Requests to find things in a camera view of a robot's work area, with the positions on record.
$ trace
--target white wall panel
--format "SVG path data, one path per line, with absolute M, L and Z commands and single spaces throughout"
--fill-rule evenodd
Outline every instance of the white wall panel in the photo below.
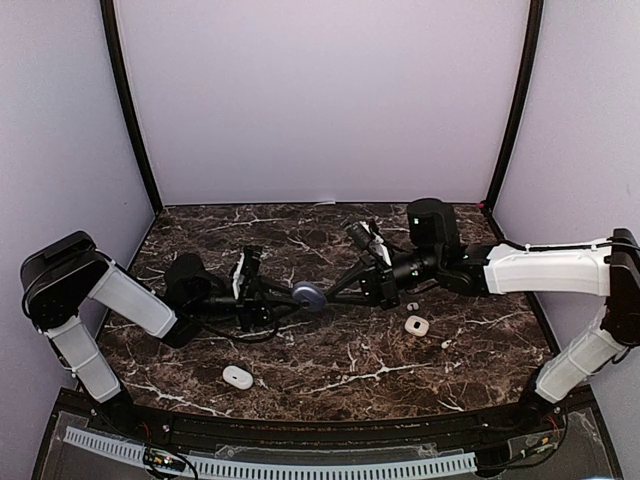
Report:
M 496 209 L 509 238 L 574 242 L 615 227 L 640 238 L 640 4 L 545 2 L 520 133 Z M 540 296 L 561 345 L 602 300 Z M 640 356 L 593 386 L 627 476 L 640 472 Z
M 163 200 L 482 200 L 528 3 L 119 1 Z
M 22 261 L 82 229 L 127 264 L 152 216 L 99 2 L 0 2 L 0 477 L 31 477 L 70 380 L 22 314 Z M 103 310 L 83 313 L 95 331 Z

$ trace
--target black pole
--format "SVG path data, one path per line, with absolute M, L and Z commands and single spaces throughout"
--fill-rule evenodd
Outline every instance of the black pole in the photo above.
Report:
M 522 48 L 522 58 L 520 59 L 520 70 L 518 71 L 518 80 L 513 94 L 513 102 L 511 103 L 511 111 L 507 120 L 507 128 L 504 132 L 500 154 L 496 162 L 496 168 L 493 171 L 491 185 L 487 192 L 486 199 L 482 202 L 484 208 L 491 212 L 500 196 L 500 190 L 507 175 L 509 160 L 513 153 L 513 146 L 516 143 L 518 128 L 524 111 L 524 104 L 527 99 L 527 91 L 529 90 L 529 82 L 531 81 L 531 72 L 533 71 L 533 61 L 536 55 L 536 47 L 538 45 L 538 36 L 540 34 L 540 24 L 542 23 L 542 8 L 544 0 L 531 0 L 529 5 L 529 19 L 527 21 L 527 31 L 524 37 L 524 47 Z
M 147 156 L 147 151 L 144 148 L 142 133 L 140 132 L 140 126 L 138 125 L 138 117 L 136 116 L 136 111 L 133 106 L 133 98 L 131 96 L 131 90 L 129 89 L 127 71 L 124 66 L 122 46 L 120 45 L 120 36 L 118 35 L 118 22 L 116 21 L 116 12 L 113 0 L 100 0 L 100 6 L 102 8 L 104 34 L 107 39 L 113 78 L 116 81 L 116 88 L 118 90 L 118 96 L 120 97 L 122 114 L 124 115 L 124 121 L 127 124 L 129 138 L 131 139 L 131 146 L 133 147 L 133 153 L 136 157 L 136 162 L 138 163 L 138 169 L 140 170 L 140 175 L 142 176 L 147 196 L 149 197 L 151 206 L 157 215 L 163 208 L 162 199 L 160 198 L 160 192 L 158 191 L 156 181 L 153 178 L 151 164 L 149 163 L 149 157 Z

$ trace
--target marble surface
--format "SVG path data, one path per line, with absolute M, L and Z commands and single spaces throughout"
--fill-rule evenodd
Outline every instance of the marble surface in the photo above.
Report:
M 495 242 L 476 207 L 456 206 L 456 213 L 464 243 Z M 326 288 L 357 259 L 342 225 L 369 218 L 389 240 L 410 246 L 404 205 L 171 207 L 160 215 L 132 273 L 163 292 L 162 273 L 178 254 L 198 253 L 208 270 L 226 275 L 242 245 L 257 244 L 265 246 L 262 274 Z M 177 350 L 111 314 L 99 344 L 140 405 L 289 421 L 408 418 L 513 402 L 550 357 L 523 295 L 466 298 L 435 289 L 402 300 L 389 311 L 300 311 L 286 317 L 268 343 L 202 333 Z M 419 315 L 430 322 L 426 337 L 404 330 L 408 301 L 417 301 Z M 242 334 L 235 328 L 229 333 Z M 251 372 L 254 386 L 241 391 L 225 383 L 228 365 Z

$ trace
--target blue disc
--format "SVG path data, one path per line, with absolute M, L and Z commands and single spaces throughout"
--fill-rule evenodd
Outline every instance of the blue disc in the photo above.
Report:
M 291 298 L 310 312 L 319 312 L 327 304 L 324 292 L 311 282 L 296 283 L 291 290 Z

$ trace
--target white cable tray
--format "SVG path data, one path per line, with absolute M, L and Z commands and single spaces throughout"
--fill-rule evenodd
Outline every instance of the white cable tray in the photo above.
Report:
M 67 427 L 64 441 L 103 457 L 145 468 L 142 462 L 145 447 L 142 444 L 74 427 Z M 212 480 L 423 480 L 477 470 L 474 453 L 408 462 L 331 466 L 271 465 L 217 460 L 198 455 L 186 457 L 195 466 L 201 479 Z M 158 470 L 171 473 L 161 467 Z M 193 478 L 193 472 L 187 467 L 181 476 Z

